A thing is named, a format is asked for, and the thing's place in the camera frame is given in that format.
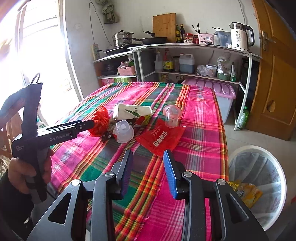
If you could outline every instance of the red snack wrapper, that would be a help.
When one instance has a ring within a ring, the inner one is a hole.
[[[166,149],[175,149],[184,130],[185,126],[169,128],[164,120],[157,119],[155,128],[136,137],[136,140],[153,154],[163,156]]]
[[[94,121],[94,128],[89,129],[92,137],[102,136],[109,126],[109,113],[105,107],[99,108],[91,119]]]

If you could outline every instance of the white trash can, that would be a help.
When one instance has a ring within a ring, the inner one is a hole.
[[[263,194],[251,207],[264,231],[279,217],[286,200],[287,184],[277,159],[258,146],[244,146],[229,157],[229,181],[254,184]]]

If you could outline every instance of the white shelf leg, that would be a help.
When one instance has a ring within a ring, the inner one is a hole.
[[[141,53],[140,53],[139,49],[137,50],[137,54],[138,54],[138,62],[139,62],[141,79],[142,79],[142,82],[145,82],[144,73],[143,73],[143,66],[142,66],[142,60],[141,60]]]
[[[242,116],[242,112],[243,112],[244,106],[246,104],[247,95],[248,95],[248,91],[249,91],[250,80],[251,80],[251,71],[252,71],[252,55],[249,55],[249,68],[248,68],[248,77],[247,77],[246,91],[244,93],[244,98],[242,100],[242,106],[241,106],[241,109],[239,111],[239,115],[237,117],[237,121],[235,123],[235,127],[234,127],[234,130],[235,131],[237,130],[237,126],[239,124],[239,120],[240,120],[240,118]]]

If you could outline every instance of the black wok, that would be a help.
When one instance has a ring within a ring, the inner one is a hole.
[[[135,41],[138,41],[138,42],[142,42],[143,44],[145,45],[150,45],[150,44],[165,44],[167,42],[167,37],[155,37],[155,33],[151,33],[149,31],[146,31],[144,33],[147,33],[147,34],[151,34],[152,37],[150,38],[143,38],[143,39],[137,39],[137,38],[124,38],[124,39],[133,39]]]

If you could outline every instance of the green bottle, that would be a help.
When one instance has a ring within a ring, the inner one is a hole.
[[[243,129],[245,127],[248,116],[249,116],[248,107],[245,106],[244,110],[242,111],[242,116],[239,119],[238,128]]]

